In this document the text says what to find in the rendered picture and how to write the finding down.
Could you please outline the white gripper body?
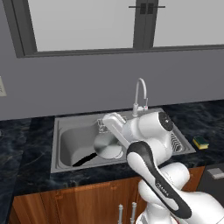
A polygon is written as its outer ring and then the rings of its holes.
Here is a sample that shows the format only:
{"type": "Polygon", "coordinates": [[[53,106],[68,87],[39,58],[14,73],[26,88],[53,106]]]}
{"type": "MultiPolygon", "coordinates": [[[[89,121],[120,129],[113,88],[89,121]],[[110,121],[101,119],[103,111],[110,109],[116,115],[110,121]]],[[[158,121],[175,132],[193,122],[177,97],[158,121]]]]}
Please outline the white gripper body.
{"type": "Polygon", "coordinates": [[[116,112],[106,114],[102,118],[102,122],[125,148],[129,147],[130,127],[121,115],[116,112]]]}

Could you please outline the stainless steel sink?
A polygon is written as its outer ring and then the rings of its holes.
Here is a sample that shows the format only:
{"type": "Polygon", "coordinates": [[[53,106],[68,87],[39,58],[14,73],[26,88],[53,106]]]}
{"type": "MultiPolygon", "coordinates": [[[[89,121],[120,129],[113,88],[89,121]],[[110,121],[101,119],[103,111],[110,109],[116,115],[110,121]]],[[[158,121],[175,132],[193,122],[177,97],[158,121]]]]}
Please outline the stainless steel sink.
{"type": "MultiPolygon", "coordinates": [[[[142,111],[137,115],[133,115],[131,111],[116,113],[129,124],[130,143],[141,140],[151,143],[160,164],[173,156],[195,152],[195,149],[161,108],[142,111]]],[[[126,161],[129,147],[125,148],[119,142],[122,146],[121,157],[114,159],[95,157],[83,165],[73,167],[74,163],[95,151],[94,141],[98,134],[111,133],[102,122],[106,114],[70,116],[55,120],[52,173],[115,165],[126,161]]]]}

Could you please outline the yellow and green sponge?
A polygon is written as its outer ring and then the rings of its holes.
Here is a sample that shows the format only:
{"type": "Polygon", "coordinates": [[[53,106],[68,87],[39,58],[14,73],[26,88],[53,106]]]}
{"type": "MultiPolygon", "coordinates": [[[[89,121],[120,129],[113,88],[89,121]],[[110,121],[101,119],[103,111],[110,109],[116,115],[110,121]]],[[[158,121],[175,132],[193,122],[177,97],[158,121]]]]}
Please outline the yellow and green sponge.
{"type": "Polygon", "coordinates": [[[192,140],[199,150],[207,149],[208,141],[203,136],[195,136],[192,140]]]}

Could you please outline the wooden cupboard door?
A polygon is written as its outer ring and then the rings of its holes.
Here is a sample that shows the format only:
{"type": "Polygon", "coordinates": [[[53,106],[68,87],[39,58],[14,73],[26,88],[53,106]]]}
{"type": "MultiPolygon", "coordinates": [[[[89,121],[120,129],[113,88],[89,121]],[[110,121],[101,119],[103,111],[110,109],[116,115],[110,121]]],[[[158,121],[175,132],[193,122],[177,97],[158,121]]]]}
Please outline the wooden cupboard door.
{"type": "Polygon", "coordinates": [[[189,168],[190,179],[184,185],[182,190],[184,192],[195,192],[200,183],[200,179],[201,179],[201,176],[202,176],[204,170],[205,170],[204,166],[189,168]]]}
{"type": "Polygon", "coordinates": [[[16,196],[10,211],[10,224],[61,224],[50,192],[16,196]]]}
{"type": "Polygon", "coordinates": [[[125,178],[63,189],[55,196],[61,224],[130,224],[140,178],[125,178]]]}

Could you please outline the grey framed window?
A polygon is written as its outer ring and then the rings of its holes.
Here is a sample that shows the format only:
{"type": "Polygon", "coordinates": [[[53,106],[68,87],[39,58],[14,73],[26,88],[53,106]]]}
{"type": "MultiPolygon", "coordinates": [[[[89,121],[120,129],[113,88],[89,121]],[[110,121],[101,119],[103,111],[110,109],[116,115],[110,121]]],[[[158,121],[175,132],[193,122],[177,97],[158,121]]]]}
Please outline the grey framed window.
{"type": "Polygon", "coordinates": [[[2,0],[19,58],[224,49],[224,0],[2,0]]]}

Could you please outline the dark dishwasher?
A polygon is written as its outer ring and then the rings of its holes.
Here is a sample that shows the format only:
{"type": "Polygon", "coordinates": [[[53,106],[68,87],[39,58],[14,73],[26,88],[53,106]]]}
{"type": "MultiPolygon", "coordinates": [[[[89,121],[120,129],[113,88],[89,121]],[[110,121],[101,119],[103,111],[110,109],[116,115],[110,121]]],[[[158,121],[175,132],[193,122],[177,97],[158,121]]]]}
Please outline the dark dishwasher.
{"type": "Polygon", "coordinates": [[[201,176],[198,192],[208,193],[224,207],[224,163],[207,165],[201,176]],[[214,173],[221,173],[221,178],[214,178],[214,173]]]}

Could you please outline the white wall socket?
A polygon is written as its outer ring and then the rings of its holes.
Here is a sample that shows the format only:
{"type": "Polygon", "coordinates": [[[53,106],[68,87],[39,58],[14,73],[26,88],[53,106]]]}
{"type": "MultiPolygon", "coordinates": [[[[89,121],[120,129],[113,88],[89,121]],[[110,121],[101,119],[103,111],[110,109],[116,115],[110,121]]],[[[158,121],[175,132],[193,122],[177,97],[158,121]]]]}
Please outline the white wall socket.
{"type": "Polygon", "coordinates": [[[2,77],[0,76],[0,96],[6,96],[2,77]]]}

